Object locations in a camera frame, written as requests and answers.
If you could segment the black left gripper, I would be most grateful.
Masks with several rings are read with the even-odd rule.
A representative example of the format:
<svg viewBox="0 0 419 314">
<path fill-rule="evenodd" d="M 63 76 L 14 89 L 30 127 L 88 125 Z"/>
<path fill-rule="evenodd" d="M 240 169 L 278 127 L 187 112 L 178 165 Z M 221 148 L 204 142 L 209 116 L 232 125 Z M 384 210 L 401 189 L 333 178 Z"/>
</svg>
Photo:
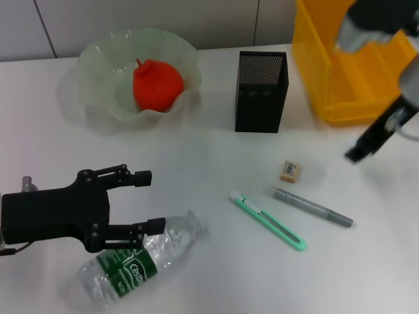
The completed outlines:
<svg viewBox="0 0 419 314">
<path fill-rule="evenodd" d="M 151 186 L 151 171 L 131 172 L 126 164 L 82 170 L 64 188 L 5 194 L 1 231 L 7 245 L 72 237 L 89 253 L 103 249 L 142 249 L 145 236 L 164 233 L 165 218 L 131 225 L 109 225 L 106 190 Z"/>
</svg>

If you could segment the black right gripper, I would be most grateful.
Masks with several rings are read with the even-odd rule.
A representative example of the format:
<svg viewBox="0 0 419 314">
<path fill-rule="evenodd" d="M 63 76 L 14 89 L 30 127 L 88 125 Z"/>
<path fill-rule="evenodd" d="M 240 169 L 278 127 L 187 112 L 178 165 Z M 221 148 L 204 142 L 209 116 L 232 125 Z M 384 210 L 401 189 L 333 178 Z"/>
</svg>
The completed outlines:
<svg viewBox="0 0 419 314">
<path fill-rule="evenodd" d="M 358 164 L 366 157 L 375 154 L 384 143 L 395 133 L 386 127 L 389 118 L 397 111 L 402 111 L 401 125 L 408 122 L 416 113 L 418 107 L 410 104 L 403 96 L 399 96 L 364 132 L 364 134 L 355 142 L 344 157 L 353 164 Z"/>
</svg>

